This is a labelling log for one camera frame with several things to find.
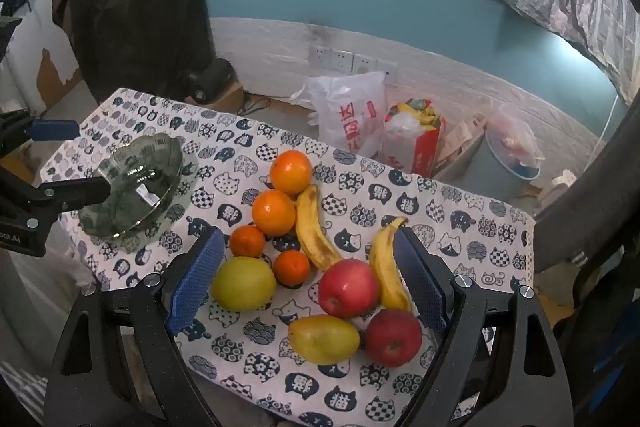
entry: trash bin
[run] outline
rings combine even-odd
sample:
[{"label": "trash bin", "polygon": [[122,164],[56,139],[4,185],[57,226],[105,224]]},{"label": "trash bin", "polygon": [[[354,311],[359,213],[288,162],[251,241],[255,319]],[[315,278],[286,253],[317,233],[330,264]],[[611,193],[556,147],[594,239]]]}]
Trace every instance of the trash bin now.
[{"label": "trash bin", "polygon": [[485,133],[478,152],[456,185],[467,192],[508,202],[539,174],[539,168],[524,168],[521,174],[513,171],[494,152],[492,140]]}]

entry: power outlet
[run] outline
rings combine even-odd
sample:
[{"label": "power outlet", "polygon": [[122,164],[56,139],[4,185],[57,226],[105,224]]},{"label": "power outlet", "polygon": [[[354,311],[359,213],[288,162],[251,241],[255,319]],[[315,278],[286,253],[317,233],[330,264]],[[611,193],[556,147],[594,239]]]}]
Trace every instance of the power outlet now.
[{"label": "power outlet", "polygon": [[353,53],[331,50],[331,69],[350,74],[353,69]]},{"label": "power outlet", "polygon": [[323,70],[331,69],[331,50],[324,46],[309,47],[309,64]]},{"label": "power outlet", "polygon": [[370,73],[376,70],[376,59],[367,57],[366,55],[354,55],[353,56],[353,68],[351,73],[362,74]]},{"label": "power outlet", "polygon": [[376,71],[385,73],[385,80],[394,81],[398,79],[398,65],[388,60],[378,60],[376,63]]}]

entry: table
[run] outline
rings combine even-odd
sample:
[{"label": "table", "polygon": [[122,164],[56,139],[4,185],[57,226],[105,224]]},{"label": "table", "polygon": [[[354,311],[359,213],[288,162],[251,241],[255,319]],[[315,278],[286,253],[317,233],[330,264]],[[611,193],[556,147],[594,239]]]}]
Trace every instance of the table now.
[{"label": "table", "polygon": [[[406,216],[425,247],[455,274],[502,291],[532,285],[534,220],[517,208],[403,174],[291,130],[130,89],[114,93],[81,125],[81,136],[63,144],[43,167],[42,179],[92,176],[116,149],[158,132],[177,137],[185,153],[176,197],[163,218],[116,244],[88,237],[76,212],[60,217],[103,290],[131,287],[162,271],[206,225],[228,235],[251,222],[252,203],[270,187],[271,161],[289,149],[311,160],[322,195],[322,226],[344,257],[366,260],[380,224]],[[289,248],[299,248],[294,236],[275,238],[263,258],[272,263]],[[176,338],[182,356],[208,380],[293,421],[317,427],[391,426],[431,363],[435,339],[424,330],[419,355],[397,369],[373,364],[360,351],[332,366],[306,362],[289,346],[287,325],[322,313],[319,277],[316,273],[296,291],[278,287],[270,304],[251,313],[226,311],[207,296],[191,328]],[[372,315],[354,323],[363,328]]]}]

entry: cable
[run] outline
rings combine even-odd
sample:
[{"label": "cable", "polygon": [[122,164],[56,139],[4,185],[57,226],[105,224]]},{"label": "cable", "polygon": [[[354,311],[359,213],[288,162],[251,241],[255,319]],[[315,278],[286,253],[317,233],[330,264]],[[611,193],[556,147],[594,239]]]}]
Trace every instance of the cable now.
[{"label": "cable", "polygon": [[596,150],[598,150],[598,146],[600,145],[600,142],[604,138],[604,134],[607,132],[607,128],[609,127],[609,123],[611,122],[611,117],[613,116],[613,110],[616,108],[617,101],[618,101],[618,95],[616,95],[616,99],[613,101],[613,105],[611,106],[611,111],[609,111],[609,118],[607,118],[607,123],[604,124],[604,129],[602,130],[602,134],[600,135],[600,138],[598,138],[598,141],[596,142],[596,147],[593,148],[593,152],[591,153],[591,156],[589,156],[589,161],[587,162],[587,166],[584,168],[584,171],[586,171],[589,168],[589,165],[591,165],[591,162],[593,162],[593,159],[596,157]]},{"label": "cable", "polygon": [[252,100],[251,95],[247,97],[247,100],[242,104],[242,107],[238,110],[238,116],[249,116],[251,113],[268,109],[271,107],[271,100],[267,97],[259,98],[258,100]]}]

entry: yellow pear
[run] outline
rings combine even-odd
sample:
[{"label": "yellow pear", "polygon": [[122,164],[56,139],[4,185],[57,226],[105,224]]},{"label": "yellow pear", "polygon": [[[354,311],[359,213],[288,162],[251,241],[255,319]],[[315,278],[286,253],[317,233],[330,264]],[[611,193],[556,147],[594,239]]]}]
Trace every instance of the yellow pear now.
[{"label": "yellow pear", "polygon": [[338,317],[311,315],[289,325],[289,344],[311,363],[332,365],[355,354],[360,346],[360,334]]}]

